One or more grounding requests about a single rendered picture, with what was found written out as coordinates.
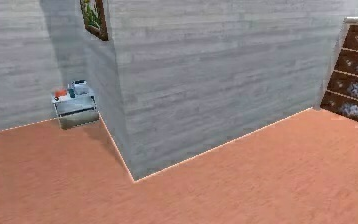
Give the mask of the brown flowered chest of drawers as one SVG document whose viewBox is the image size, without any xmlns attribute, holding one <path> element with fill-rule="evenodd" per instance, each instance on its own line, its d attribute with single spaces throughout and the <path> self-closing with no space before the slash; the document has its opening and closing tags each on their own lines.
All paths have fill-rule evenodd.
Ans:
<svg viewBox="0 0 358 224">
<path fill-rule="evenodd" d="M 319 108 L 358 122 L 358 17 L 343 21 L 322 82 Z"/>
</svg>

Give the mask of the white bedside table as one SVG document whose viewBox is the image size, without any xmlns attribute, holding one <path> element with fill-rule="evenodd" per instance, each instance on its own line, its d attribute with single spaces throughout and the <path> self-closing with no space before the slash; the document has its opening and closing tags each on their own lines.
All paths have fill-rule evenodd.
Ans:
<svg viewBox="0 0 358 224">
<path fill-rule="evenodd" d="M 74 98 L 71 98 L 69 93 L 59 97 L 52 95 L 51 102 L 59 125 L 64 130 L 99 120 L 95 94 L 92 90 Z"/>
</svg>

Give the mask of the blue grey box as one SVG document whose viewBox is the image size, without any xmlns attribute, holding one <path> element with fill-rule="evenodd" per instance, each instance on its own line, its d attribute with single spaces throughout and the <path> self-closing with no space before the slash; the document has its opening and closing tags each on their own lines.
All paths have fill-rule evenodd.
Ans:
<svg viewBox="0 0 358 224">
<path fill-rule="evenodd" d="M 86 80 L 74 80 L 68 85 L 68 91 L 71 98 L 88 94 L 90 88 Z"/>
</svg>

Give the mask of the brown framed wall picture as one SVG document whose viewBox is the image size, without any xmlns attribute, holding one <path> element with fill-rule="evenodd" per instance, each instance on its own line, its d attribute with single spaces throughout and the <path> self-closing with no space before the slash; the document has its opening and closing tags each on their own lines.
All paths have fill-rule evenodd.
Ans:
<svg viewBox="0 0 358 224">
<path fill-rule="evenodd" d="M 108 41 L 103 0 L 80 0 L 85 29 L 101 41 Z"/>
</svg>

